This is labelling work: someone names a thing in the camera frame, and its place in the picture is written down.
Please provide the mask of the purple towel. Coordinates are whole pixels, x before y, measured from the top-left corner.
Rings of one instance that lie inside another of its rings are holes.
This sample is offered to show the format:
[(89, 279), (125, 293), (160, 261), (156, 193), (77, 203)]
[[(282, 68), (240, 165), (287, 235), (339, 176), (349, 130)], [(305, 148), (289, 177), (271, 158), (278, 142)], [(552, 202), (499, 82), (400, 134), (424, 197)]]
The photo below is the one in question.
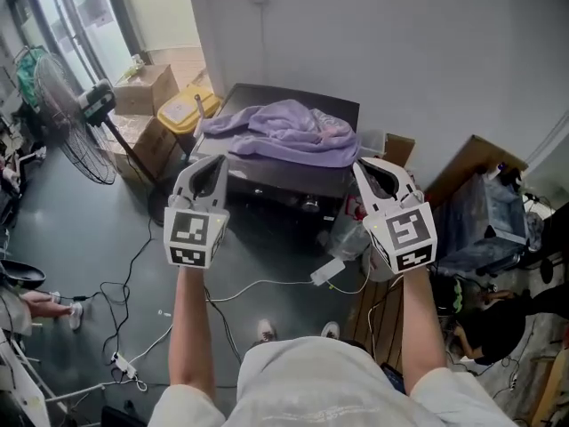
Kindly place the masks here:
[(208, 136), (232, 134), (229, 152), (325, 168), (352, 165), (361, 144), (344, 120), (296, 100), (251, 106), (235, 114), (206, 118)]

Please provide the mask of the white power strip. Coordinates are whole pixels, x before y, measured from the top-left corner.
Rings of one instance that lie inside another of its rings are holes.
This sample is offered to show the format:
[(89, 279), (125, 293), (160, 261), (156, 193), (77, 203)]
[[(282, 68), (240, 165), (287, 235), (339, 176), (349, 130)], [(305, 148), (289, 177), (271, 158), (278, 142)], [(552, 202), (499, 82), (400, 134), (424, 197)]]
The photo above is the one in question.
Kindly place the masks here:
[(130, 380), (134, 380), (137, 378), (137, 370), (135, 369), (135, 367), (119, 352), (115, 352), (112, 355), (111, 362), (116, 368), (118, 368), (121, 371), (122, 374), (127, 376)]

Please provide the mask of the brown slatted wooden board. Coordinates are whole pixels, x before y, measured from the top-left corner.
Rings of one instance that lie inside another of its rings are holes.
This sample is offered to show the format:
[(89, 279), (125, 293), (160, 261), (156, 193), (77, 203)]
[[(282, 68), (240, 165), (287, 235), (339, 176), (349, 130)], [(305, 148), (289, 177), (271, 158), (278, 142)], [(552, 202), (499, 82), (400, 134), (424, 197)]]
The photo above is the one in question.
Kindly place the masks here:
[(368, 282), (352, 302), (342, 336), (363, 344), (378, 364), (402, 370), (403, 290), (400, 283)]

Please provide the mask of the person's right forearm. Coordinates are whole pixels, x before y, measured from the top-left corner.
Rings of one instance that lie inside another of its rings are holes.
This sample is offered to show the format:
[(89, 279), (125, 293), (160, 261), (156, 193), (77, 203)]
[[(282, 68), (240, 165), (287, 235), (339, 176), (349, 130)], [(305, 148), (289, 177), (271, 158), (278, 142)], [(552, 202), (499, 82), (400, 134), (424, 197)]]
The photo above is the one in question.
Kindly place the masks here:
[(423, 376), (447, 367), (442, 330), (425, 266), (405, 273), (403, 301), (401, 359), (405, 391), (410, 395)]

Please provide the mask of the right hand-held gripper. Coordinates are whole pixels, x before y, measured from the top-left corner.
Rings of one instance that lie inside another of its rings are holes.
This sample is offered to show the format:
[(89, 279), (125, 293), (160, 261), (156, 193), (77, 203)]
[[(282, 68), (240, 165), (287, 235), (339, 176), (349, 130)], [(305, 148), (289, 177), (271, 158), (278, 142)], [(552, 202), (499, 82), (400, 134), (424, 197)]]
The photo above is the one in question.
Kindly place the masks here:
[(352, 171), (367, 212), (363, 225), (391, 271), (402, 274), (433, 262), (437, 232), (431, 207), (410, 174), (382, 158), (359, 158)]

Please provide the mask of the large cardboard panel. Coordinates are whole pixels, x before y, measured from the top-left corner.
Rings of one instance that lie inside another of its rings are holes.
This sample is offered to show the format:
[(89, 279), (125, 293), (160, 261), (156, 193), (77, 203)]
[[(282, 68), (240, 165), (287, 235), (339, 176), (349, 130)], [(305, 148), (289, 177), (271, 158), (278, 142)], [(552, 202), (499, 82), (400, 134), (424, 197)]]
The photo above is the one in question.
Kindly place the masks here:
[(427, 194), (432, 199), (452, 195), (474, 173), (482, 168), (493, 170), (500, 163), (504, 163), (507, 169), (517, 168), (520, 172), (528, 167), (525, 161), (510, 154), (507, 150), (480, 136), (471, 135), (428, 187)]

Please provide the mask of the black helmet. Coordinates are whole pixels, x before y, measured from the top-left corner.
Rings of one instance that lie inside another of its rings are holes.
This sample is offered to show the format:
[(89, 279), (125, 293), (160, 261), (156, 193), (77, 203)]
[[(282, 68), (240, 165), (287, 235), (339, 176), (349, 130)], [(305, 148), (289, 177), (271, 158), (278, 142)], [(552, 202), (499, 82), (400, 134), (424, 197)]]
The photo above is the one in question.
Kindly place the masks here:
[(45, 279), (45, 274), (34, 266), (12, 260), (0, 260), (0, 280), (10, 286), (35, 290)]

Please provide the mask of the light wooden board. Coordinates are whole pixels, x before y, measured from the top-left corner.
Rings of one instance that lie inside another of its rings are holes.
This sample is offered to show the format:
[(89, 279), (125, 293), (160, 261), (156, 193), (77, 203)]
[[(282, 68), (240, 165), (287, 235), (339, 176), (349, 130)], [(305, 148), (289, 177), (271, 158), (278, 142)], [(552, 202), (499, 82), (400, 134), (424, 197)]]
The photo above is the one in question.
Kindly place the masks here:
[(562, 395), (564, 379), (569, 376), (569, 348), (562, 349), (554, 358), (537, 358), (537, 362), (545, 363), (549, 372), (529, 424), (530, 427), (546, 427)]

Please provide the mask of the green clothing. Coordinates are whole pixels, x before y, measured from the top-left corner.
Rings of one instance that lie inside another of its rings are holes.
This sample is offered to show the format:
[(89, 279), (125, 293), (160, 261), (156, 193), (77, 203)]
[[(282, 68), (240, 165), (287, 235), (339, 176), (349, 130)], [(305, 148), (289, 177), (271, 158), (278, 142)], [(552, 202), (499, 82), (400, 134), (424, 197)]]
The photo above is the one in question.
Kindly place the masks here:
[(16, 76), (22, 99), (32, 108), (37, 107), (35, 71), (37, 62), (46, 54), (42, 47), (26, 50), (16, 62)]

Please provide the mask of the white table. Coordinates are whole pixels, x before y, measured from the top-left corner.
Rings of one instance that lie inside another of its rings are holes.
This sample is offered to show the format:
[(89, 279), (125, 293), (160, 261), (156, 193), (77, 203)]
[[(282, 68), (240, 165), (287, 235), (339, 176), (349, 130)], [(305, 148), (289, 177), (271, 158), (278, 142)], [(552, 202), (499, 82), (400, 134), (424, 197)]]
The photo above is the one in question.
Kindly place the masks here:
[(44, 394), (0, 329), (0, 427), (51, 427)]

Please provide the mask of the yellow lidded bin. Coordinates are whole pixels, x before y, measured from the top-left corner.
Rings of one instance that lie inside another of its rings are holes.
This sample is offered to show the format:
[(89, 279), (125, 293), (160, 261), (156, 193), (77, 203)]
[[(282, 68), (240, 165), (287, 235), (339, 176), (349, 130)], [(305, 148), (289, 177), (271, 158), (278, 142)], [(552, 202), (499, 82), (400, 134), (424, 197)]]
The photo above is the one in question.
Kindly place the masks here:
[(189, 134), (202, 118), (213, 116), (220, 104), (212, 91), (189, 85), (160, 107), (157, 119), (175, 135)]

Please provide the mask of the black device blue screen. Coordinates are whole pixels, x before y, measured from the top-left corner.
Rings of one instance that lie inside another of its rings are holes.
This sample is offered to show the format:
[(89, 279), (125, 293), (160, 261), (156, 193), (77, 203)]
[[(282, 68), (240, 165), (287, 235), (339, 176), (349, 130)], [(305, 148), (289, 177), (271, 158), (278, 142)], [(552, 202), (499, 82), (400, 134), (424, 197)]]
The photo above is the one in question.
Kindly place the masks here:
[(381, 370), (387, 376), (388, 380), (390, 381), (390, 383), (392, 384), (392, 386), (395, 388), (396, 391), (406, 394), (404, 378), (399, 371), (397, 371), (387, 362), (383, 362), (381, 364)]

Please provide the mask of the white power adapter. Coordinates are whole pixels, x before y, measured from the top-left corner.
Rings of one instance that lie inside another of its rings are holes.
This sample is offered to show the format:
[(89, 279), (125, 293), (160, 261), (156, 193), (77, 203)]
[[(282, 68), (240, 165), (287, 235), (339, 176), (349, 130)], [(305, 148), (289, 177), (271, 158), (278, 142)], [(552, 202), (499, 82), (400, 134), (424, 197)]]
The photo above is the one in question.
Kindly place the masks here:
[(317, 270), (313, 271), (310, 274), (310, 278), (315, 286), (321, 286), (330, 281), (333, 277), (338, 275), (344, 269), (345, 269), (344, 261), (338, 258), (333, 258), (329, 262), (318, 268)]

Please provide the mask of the black washing machine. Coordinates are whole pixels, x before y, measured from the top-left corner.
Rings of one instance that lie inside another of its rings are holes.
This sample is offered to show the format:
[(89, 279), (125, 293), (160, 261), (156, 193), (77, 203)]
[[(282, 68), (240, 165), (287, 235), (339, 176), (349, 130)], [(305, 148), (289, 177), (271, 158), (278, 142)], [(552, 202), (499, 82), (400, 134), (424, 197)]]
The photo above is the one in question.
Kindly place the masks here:
[[(357, 129), (360, 105), (356, 102), (267, 85), (234, 85), (216, 115), (232, 115), (247, 107), (285, 99), (320, 109)], [(226, 156), (227, 204), (231, 212), (237, 213), (236, 221), (264, 225), (267, 234), (291, 238), (294, 246), (311, 253), (324, 250), (352, 182), (351, 170), (300, 165), (260, 156), (241, 157), (229, 152), (232, 137), (231, 133), (198, 137), (190, 159)], [(307, 195), (317, 198), (318, 213), (301, 210), (301, 200)]]

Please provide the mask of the flat brown cardboard piece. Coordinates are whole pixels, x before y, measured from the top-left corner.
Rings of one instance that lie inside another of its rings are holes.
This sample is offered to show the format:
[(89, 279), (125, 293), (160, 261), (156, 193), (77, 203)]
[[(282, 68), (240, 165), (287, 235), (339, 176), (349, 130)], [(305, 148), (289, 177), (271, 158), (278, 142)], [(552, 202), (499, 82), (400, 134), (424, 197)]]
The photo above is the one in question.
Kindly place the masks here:
[(405, 167), (413, 152), (414, 146), (415, 139), (387, 133), (385, 136), (383, 159), (400, 167)]

